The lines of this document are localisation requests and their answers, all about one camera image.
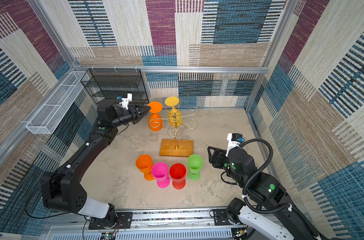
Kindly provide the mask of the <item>green plastic wine glass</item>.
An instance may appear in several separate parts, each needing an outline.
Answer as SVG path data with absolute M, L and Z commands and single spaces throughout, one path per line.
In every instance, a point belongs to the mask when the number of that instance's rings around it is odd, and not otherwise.
M 199 155 L 191 155 L 188 157 L 188 178 L 192 181 L 197 181 L 201 177 L 201 169 L 204 165 L 204 160 Z

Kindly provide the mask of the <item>orange back wine glass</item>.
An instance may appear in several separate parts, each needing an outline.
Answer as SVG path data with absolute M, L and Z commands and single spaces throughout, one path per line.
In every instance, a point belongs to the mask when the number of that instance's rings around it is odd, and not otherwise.
M 150 107 L 149 112 L 151 113 L 148 120 L 148 127 L 153 132 L 158 132 L 163 127 L 163 122 L 159 114 L 163 107 L 159 102 L 151 102 L 148 104 L 148 106 Z

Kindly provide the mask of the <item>orange wine glass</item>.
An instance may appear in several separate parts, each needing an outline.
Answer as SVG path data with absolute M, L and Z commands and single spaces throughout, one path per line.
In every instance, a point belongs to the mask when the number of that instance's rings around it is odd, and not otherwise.
M 147 181 L 153 181 L 154 177 L 151 173 L 151 169 L 153 167 L 152 157 L 150 155 L 141 155 L 137 158 L 136 167 L 139 169 L 140 172 L 144 174 L 144 178 Z
M 149 112 L 151 113 L 148 120 L 148 127 L 153 132 L 158 132 L 163 127 L 163 122 L 159 114 L 163 107 L 159 102 L 151 102 L 148 104 L 148 106 L 150 107 Z

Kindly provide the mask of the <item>yellow plastic wine glass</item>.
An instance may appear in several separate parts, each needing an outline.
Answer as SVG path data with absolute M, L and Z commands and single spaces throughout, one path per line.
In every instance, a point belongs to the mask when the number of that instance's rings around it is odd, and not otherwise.
M 165 100 L 165 104 L 168 107 L 171 107 L 171 110 L 168 111 L 168 118 L 170 125 L 174 128 L 180 127 L 183 123 L 183 120 L 181 119 L 181 112 L 176 108 L 176 106 L 179 105 L 179 102 L 180 100 L 177 97 L 168 97 Z

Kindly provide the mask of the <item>red plastic wine glass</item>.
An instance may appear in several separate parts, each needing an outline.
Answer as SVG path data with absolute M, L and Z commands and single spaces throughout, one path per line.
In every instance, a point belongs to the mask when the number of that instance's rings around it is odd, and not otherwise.
M 186 186 L 187 169 L 183 164 L 177 163 L 172 165 L 169 169 L 169 174 L 175 189 L 181 190 Z

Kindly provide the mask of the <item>pink plastic wine glass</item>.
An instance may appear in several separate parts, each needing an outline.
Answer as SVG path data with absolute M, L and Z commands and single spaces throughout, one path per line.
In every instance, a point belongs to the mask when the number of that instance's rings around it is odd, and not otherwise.
M 151 174 L 159 188 L 167 188 L 170 184 L 169 168 L 166 163 L 156 163 L 151 168 Z

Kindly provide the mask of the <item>orange front wine glass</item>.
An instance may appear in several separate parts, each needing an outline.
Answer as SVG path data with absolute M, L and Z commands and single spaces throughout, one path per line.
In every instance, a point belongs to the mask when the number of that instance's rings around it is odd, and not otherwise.
M 144 174 L 144 178 L 147 181 L 153 181 L 154 177 L 151 173 L 151 169 L 153 167 L 152 157 L 150 155 L 141 155 L 137 158 L 136 167 L 139 169 L 140 172 Z

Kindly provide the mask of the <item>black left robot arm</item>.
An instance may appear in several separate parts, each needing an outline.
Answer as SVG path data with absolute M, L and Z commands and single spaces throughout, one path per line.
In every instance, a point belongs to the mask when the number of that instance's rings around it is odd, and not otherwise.
M 118 225 L 113 204 L 103 203 L 88 196 L 81 185 L 87 169 L 98 155 L 118 135 L 119 126 L 137 124 L 150 111 L 149 106 L 131 104 L 122 98 L 114 102 L 105 99 L 97 105 L 97 119 L 84 146 L 53 172 L 45 172 L 40 185 L 43 205 L 61 215 L 78 214 L 90 217 L 97 229 L 112 229 Z

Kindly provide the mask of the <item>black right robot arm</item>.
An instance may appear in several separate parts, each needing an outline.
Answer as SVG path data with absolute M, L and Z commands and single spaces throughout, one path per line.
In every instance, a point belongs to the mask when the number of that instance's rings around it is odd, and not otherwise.
M 260 142 L 269 150 L 264 164 L 257 168 L 244 146 Z M 228 135 L 226 150 L 208 147 L 210 164 L 222 169 L 242 189 L 242 197 L 227 206 L 229 222 L 247 225 L 270 240 L 325 240 L 295 205 L 283 185 L 264 169 L 273 158 L 272 146 L 263 139 L 244 140 L 241 134 Z

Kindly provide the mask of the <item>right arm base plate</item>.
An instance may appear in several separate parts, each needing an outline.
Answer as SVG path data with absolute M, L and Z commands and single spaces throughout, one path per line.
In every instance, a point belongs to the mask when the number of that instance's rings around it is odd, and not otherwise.
M 233 223 L 228 218 L 226 209 L 212 209 L 209 215 L 214 219 L 215 226 L 239 225 L 240 223 Z

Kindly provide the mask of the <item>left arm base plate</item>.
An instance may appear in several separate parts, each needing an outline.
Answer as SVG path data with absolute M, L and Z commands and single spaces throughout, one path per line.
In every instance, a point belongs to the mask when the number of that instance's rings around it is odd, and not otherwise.
M 115 216 L 107 215 L 104 219 L 91 218 L 89 230 L 118 230 L 129 229 L 133 212 L 116 212 Z

